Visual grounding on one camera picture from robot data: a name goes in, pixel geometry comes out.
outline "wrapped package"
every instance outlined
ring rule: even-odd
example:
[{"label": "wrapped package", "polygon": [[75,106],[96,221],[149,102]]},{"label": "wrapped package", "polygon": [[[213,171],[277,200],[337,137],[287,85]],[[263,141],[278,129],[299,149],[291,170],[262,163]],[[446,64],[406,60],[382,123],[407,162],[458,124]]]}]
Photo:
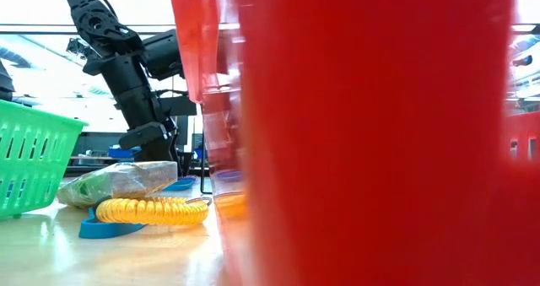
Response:
[{"label": "wrapped package", "polygon": [[60,185],[58,201],[86,208],[105,197],[138,198],[160,191],[177,179],[175,162],[118,163]]}]

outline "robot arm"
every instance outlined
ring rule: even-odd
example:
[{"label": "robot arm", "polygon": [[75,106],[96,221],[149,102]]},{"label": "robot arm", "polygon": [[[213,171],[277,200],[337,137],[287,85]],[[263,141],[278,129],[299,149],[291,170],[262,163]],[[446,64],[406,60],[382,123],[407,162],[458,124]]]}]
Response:
[{"label": "robot arm", "polygon": [[0,61],[0,100],[11,101],[14,91],[13,80]]},{"label": "robot arm", "polygon": [[[114,12],[100,0],[67,3],[77,32],[94,51],[83,71],[103,76],[115,97],[116,108],[129,126],[120,138],[120,146],[140,146],[136,161],[178,162],[177,128],[170,115],[196,115],[196,106],[186,96],[160,99],[147,78],[183,76],[175,31],[142,41],[135,31],[120,24]],[[70,43],[69,48],[77,47]]]}]

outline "table surface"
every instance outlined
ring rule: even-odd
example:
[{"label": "table surface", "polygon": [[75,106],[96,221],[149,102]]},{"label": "table surface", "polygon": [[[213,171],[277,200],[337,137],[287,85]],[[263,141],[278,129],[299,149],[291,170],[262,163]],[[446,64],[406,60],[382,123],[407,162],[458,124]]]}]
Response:
[{"label": "table surface", "polygon": [[118,159],[120,158],[112,158],[108,156],[72,156],[70,159]]},{"label": "table surface", "polygon": [[[194,197],[198,186],[166,193]],[[106,240],[79,239],[87,217],[54,202],[20,219],[0,219],[0,284],[230,285],[213,208],[198,226],[146,226]]]}]

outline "yellow coiled cable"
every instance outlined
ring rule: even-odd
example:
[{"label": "yellow coiled cable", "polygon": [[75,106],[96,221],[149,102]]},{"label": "yellow coiled cable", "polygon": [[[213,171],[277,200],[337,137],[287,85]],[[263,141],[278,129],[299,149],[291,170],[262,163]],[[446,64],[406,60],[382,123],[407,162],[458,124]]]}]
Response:
[{"label": "yellow coiled cable", "polygon": [[106,223],[200,224],[208,216],[211,201],[207,197],[189,201],[183,197],[112,198],[103,201],[95,214],[99,221]]}]

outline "red plastic container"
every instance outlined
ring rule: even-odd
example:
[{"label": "red plastic container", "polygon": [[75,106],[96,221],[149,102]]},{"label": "red plastic container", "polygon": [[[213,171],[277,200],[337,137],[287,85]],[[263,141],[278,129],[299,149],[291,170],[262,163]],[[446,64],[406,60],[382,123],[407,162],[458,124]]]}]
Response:
[{"label": "red plastic container", "polygon": [[540,283],[540,178],[500,152],[512,0],[215,1],[172,0],[234,284]]}]

